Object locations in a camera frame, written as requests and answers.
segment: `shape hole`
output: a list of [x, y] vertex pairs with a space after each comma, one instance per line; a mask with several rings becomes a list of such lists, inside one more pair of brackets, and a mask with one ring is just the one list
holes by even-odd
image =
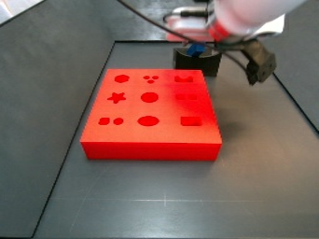
[[159, 122], [160, 120], [154, 116], [144, 116], [138, 120], [138, 123], [143, 126], [155, 126], [156, 124], [159, 124]]
[[198, 96], [196, 96], [195, 94], [190, 94], [190, 95], [188, 95], [188, 99], [190, 99], [191, 101], [195, 101], [195, 100], [198, 99]]
[[100, 118], [99, 124], [100, 125], [107, 125], [110, 123], [110, 118]]
[[178, 100], [184, 100], [184, 94], [183, 94], [183, 93], [179, 93], [179, 94], [176, 95], [176, 99], [178, 99]]
[[119, 101], [124, 101], [124, 92], [123, 93], [115, 93], [112, 92], [112, 96], [107, 98], [108, 101], [112, 101], [114, 104], [116, 104]]
[[128, 81], [128, 79], [130, 79], [130, 76], [127, 75], [119, 75], [115, 77], [115, 81], [119, 83], [124, 83], [126, 81]]
[[114, 124], [116, 124], [116, 125], [123, 124], [123, 122], [124, 122], [123, 118], [115, 118], [115, 120], [114, 120]]
[[159, 95], [154, 92], [147, 92], [140, 98], [146, 103], [154, 103], [159, 100]]
[[192, 77], [179, 77], [179, 76], [175, 76], [175, 82], [180, 82], [180, 83], [194, 82], [194, 78]]
[[182, 126], [200, 126], [202, 118], [200, 117], [180, 117]]

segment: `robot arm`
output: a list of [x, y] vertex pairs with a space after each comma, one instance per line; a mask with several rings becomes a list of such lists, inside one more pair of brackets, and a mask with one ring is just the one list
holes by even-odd
[[[207, 7], [179, 7], [166, 18], [167, 26], [198, 41], [234, 43], [279, 35], [285, 14], [306, 0], [215, 0]], [[170, 41], [180, 41], [168, 34]]]
[[[179, 7], [166, 17], [170, 29], [198, 42], [215, 42], [218, 51], [240, 50], [250, 62], [246, 68], [250, 84], [263, 82], [273, 74], [275, 56], [256, 40], [279, 35], [285, 13], [306, 0], [215, 0], [207, 7]], [[170, 41], [184, 41], [174, 34]]]

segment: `black cable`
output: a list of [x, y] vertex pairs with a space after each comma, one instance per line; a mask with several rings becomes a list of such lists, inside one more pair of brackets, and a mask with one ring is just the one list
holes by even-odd
[[[151, 24], [154, 24], [155, 26], [158, 26], [163, 31], [166, 31], [167, 33], [178, 36], [179, 38], [196, 43], [204, 47], [207, 47], [208, 49], [216, 50], [219, 52], [222, 52], [220, 50], [216, 49], [216, 47], [208, 45], [207, 43], [203, 42], [198, 42], [194, 38], [188, 37], [187, 35], [183, 35], [178, 32], [175, 32], [174, 30], [171, 30], [170, 28], [164, 27], [163, 25], [160, 25], [158, 22], [155, 22], [154, 20], [151, 20], [150, 18], [147, 18], [134, 7], [131, 7], [123, 0], [118, 0], [118, 2], [130, 10], [132, 11], [140, 18], [143, 18], [147, 22], [150, 22]], [[242, 70], [246, 72], [246, 67], [242, 64], [242, 62], [227, 52], [222, 52], [223, 55], [226, 55], [236, 64], [238, 66], [242, 68]]]
[[206, 3], [206, 12], [208, 12], [208, 6], [210, 6], [210, 1]]
[[307, 121], [309, 121], [309, 123], [310, 123], [310, 126], [313, 127], [313, 130], [319, 134], [319, 129], [318, 129], [318, 127], [315, 126], [315, 123], [313, 122], [311, 118], [309, 117], [309, 115], [307, 115], [307, 113], [306, 113], [303, 107], [299, 105], [299, 103], [298, 103], [297, 99], [294, 98], [294, 96], [293, 96], [293, 94], [291, 94], [289, 88], [286, 87], [285, 83], [282, 82], [282, 80], [279, 79], [279, 77], [278, 77], [278, 75], [277, 75], [275, 73], [273, 73], [273, 76], [274, 76], [274, 78], [277, 79], [277, 81], [278, 81], [279, 85], [282, 86], [282, 88], [285, 89], [285, 92], [286, 92], [286, 94], [289, 95], [289, 97], [291, 98], [291, 100], [293, 100], [295, 106], [298, 107], [298, 109], [299, 109], [302, 115], [303, 115], [305, 118], [307, 119]]
[[163, 21], [167, 22], [167, 18], [171, 16], [180, 16], [182, 18], [195, 17], [195, 18], [208, 18], [210, 12], [207, 10], [204, 11], [187, 11], [183, 10], [180, 12], [168, 12], [164, 17]]

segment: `star-shaped hole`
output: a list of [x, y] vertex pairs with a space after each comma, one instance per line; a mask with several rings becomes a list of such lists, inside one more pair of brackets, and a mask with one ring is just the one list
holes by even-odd
[[112, 93], [112, 96], [107, 98], [108, 101], [114, 101], [114, 104], [116, 104], [119, 101], [124, 101], [124, 93]]

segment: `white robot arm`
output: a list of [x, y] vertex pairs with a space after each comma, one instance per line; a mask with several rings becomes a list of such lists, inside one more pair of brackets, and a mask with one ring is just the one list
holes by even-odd
[[[285, 14], [306, 0], [215, 0], [207, 7], [179, 7], [167, 26], [198, 41], [234, 43], [283, 32]], [[170, 41], [182, 39], [167, 35]]]

